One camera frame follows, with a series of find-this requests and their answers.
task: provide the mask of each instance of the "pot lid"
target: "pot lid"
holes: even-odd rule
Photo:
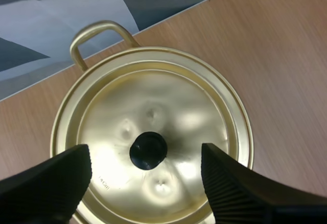
[[[214,223],[201,179],[201,144],[214,143],[252,167],[252,134],[239,97],[200,59],[138,47],[111,21],[83,29],[73,41],[72,57],[83,69],[77,45],[104,29],[118,31],[134,48],[84,73],[62,102],[52,133],[52,156],[89,146],[92,180],[76,219]]]

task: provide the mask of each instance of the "lid knob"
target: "lid knob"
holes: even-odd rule
[[[165,159],[167,151],[167,143],[160,134],[144,132],[134,141],[129,150],[129,156],[136,167],[150,170]]]

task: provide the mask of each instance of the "ribbed rubber pad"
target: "ribbed rubber pad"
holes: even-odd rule
[[[202,181],[216,224],[263,223],[264,207],[238,185],[225,163],[207,144],[202,145]]]
[[[0,223],[68,222],[88,188],[91,162],[78,145],[0,182]]]

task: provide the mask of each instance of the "wooden table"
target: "wooden table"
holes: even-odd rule
[[[136,39],[192,53],[221,72],[248,111],[254,170],[327,196],[327,0],[207,0]],[[73,66],[0,103],[1,179],[49,157],[57,110],[81,74]]]

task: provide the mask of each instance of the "gold pot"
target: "gold pot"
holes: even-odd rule
[[[104,30],[131,48],[88,68],[78,45]],[[92,180],[79,223],[215,222],[201,180],[201,144],[214,143],[252,168],[253,139],[232,86],[199,58],[166,47],[141,47],[122,26],[101,21],[81,30],[71,57],[85,73],[64,98],[52,131],[51,156],[88,144]],[[129,151],[143,132],[166,141],[154,169],[136,167]]]

